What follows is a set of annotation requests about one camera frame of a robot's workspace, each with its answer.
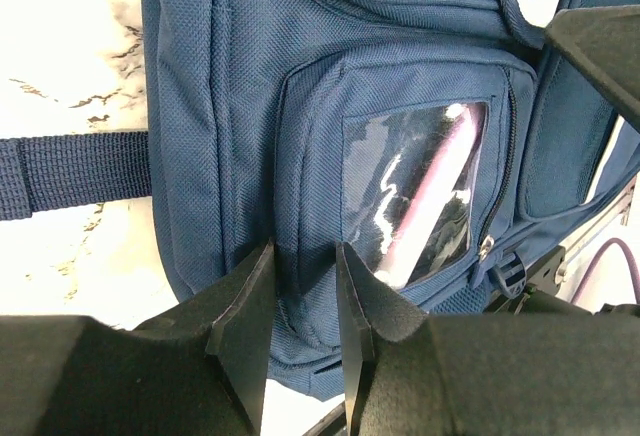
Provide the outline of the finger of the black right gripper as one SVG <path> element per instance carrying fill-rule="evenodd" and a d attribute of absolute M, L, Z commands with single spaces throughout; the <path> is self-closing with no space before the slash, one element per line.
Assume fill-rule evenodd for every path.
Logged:
<path fill-rule="evenodd" d="M 626 122 L 639 128 L 637 5 L 561 10 L 545 36 Z"/>

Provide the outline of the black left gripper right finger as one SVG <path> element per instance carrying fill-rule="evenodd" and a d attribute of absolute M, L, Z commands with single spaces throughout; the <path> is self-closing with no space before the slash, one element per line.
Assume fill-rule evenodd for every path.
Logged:
<path fill-rule="evenodd" d="M 336 297 L 347 433 L 357 435 L 376 374 L 377 345 L 407 339 L 426 313 L 379 281 L 345 242 L 336 245 Z"/>

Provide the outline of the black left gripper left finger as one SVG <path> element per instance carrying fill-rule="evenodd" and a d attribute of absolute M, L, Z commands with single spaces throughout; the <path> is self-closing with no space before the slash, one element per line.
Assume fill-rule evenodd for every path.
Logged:
<path fill-rule="evenodd" d="M 275 248 L 256 247 L 228 275 L 134 333 L 149 359 L 161 435 L 257 435 L 276 309 Z"/>

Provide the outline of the navy blue student backpack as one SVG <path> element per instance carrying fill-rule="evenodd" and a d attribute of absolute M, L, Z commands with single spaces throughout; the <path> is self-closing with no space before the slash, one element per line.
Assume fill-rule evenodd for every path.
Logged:
<path fill-rule="evenodd" d="M 277 246 L 268 375 L 343 390 L 335 246 L 375 274 L 454 103 L 486 113 L 409 282 L 436 314 L 526 269 L 639 170 L 639 135 L 517 0 L 141 0 L 147 131 L 1 143 L 1 217 L 150 197 L 185 301 Z"/>

